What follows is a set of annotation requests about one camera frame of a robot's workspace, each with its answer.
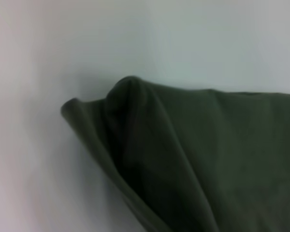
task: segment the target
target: olive fabric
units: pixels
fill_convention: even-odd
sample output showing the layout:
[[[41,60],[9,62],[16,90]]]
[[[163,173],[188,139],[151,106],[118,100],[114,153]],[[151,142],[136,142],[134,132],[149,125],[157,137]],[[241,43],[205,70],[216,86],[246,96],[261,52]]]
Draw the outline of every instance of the olive fabric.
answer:
[[[149,232],[290,232],[290,95],[137,77],[62,115]]]

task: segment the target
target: folded cloth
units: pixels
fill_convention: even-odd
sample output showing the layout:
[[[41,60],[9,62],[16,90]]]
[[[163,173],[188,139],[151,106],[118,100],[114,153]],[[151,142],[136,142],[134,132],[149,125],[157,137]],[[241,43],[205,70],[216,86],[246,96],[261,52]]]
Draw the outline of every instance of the folded cloth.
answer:
[[[62,115],[149,232],[290,232],[290,95],[126,77]]]

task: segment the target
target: white wall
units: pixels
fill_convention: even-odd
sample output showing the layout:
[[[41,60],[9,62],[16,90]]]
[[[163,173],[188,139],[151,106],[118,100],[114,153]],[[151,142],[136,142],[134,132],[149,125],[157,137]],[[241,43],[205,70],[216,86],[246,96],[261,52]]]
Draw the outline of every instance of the white wall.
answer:
[[[130,74],[290,93],[290,0],[0,0],[0,232],[143,231],[59,114]]]

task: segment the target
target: green fabric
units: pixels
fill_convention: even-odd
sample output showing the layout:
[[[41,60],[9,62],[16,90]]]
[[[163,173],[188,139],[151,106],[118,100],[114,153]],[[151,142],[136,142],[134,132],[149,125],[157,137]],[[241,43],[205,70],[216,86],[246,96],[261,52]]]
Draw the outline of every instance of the green fabric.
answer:
[[[290,95],[127,77],[62,114],[149,232],[290,232]]]

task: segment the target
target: dark green cloth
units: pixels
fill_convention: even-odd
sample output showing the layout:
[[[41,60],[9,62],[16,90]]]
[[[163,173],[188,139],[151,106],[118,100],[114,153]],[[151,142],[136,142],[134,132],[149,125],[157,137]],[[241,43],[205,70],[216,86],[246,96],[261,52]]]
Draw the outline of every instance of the dark green cloth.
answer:
[[[290,232],[290,95],[127,77],[62,114],[149,232]]]

